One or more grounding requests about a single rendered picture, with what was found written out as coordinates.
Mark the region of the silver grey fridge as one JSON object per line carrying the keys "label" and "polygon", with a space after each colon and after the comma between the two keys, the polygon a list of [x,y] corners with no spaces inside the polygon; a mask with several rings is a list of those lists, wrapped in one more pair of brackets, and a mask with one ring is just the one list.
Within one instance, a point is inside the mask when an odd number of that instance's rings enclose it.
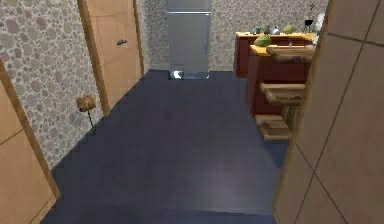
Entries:
{"label": "silver grey fridge", "polygon": [[171,79],[209,78],[211,0],[166,0]]}

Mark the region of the red cabinet with yellow top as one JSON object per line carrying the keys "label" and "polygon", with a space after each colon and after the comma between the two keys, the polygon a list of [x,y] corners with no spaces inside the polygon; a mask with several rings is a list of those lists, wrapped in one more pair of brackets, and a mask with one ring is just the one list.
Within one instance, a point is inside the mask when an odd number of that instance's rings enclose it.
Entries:
{"label": "red cabinet with yellow top", "polygon": [[305,84],[311,63],[279,62],[265,47],[250,46],[246,82],[246,105],[252,116],[276,115],[278,106],[270,105],[260,89],[266,84]]}
{"label": "red cabinet with yellow top", "polygon": [[[260,37],[260,34],[236,33],[233,70],[237,78],[247,77],[250,46],[254,44],[258,37]],[[281,33],[280,35],[271,35],[271,44],[288,46],[289,43],[292,43],[294,46],[306,46],[311,44],[315,37],[316,33]]]}

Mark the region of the light wooden room door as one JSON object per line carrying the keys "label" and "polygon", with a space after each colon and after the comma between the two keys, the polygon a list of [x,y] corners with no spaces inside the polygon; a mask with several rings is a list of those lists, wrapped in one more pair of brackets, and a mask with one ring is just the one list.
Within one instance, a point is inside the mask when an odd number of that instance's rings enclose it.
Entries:
{"label": "light wooden room door", "polygon": [[60,197],[0,60],[0,224],[40,224]]}
{"label": "light wooden room door", "polygon": [[77,0],[104,116],[144,75],[136,2]]}
{"label": "light wooden room door", "polygon": [[277,224],[384,224],[384,0],[329,0]]}

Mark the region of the white rounded object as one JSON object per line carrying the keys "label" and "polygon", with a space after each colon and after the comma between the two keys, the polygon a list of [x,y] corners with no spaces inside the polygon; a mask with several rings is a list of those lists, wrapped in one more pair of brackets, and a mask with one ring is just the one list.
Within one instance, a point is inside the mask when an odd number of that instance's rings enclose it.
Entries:
{"label": "white rounded object", "polygon": [[316,18],[316,23],[315,23],[315,30],[316,30],[316,32],[321,31],[324,18],[325,18],[325,13],[318,14],[318,16]]}

